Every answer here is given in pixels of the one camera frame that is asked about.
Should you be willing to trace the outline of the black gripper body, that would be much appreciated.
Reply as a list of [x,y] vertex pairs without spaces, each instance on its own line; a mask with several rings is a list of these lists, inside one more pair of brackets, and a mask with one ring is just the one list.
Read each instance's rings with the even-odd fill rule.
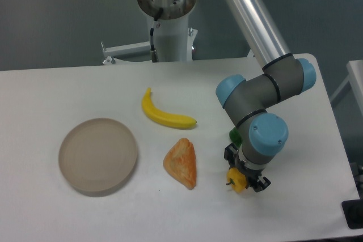
[[258,177],[261,176],[261,171],[260,170],[253,170],[253,169],[249,169],[245,166],[244,162],[240,162],[240,170],[239,170],[243,175],[245,175],[246,180],[248,177]]

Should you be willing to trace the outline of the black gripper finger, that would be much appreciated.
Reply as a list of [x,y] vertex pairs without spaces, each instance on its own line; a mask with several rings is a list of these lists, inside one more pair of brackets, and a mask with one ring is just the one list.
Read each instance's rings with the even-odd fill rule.
[[271,184],[268,178],[262,176],[248,177],[247,181],[248,181],[248,186],[251,187],[257,193],[264,191]]
[[230,143],[224,150],[224,159],[228,162],[229,168],[240,170],[240,159],[238,148],[234,143]]

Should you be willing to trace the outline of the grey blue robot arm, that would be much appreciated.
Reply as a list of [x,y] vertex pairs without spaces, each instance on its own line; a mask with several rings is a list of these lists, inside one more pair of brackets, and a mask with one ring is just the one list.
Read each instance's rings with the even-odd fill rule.
[[[267,109],[310,89],[316,81],[313,65],[291,54],[261,0],[226,0],[263,71],[246,80],[224,79],[216,95],[241,136],[240,147],[229,145],[225,159],[243,175],[246,188],[261,192],[270,181],[261,173],[284,147],[285,121]],[[195,0],[137,0],[150,19],[149,51],[153,62],[185,61],[191,55],[187,33],[176,33],[176,21],[185,18]]]

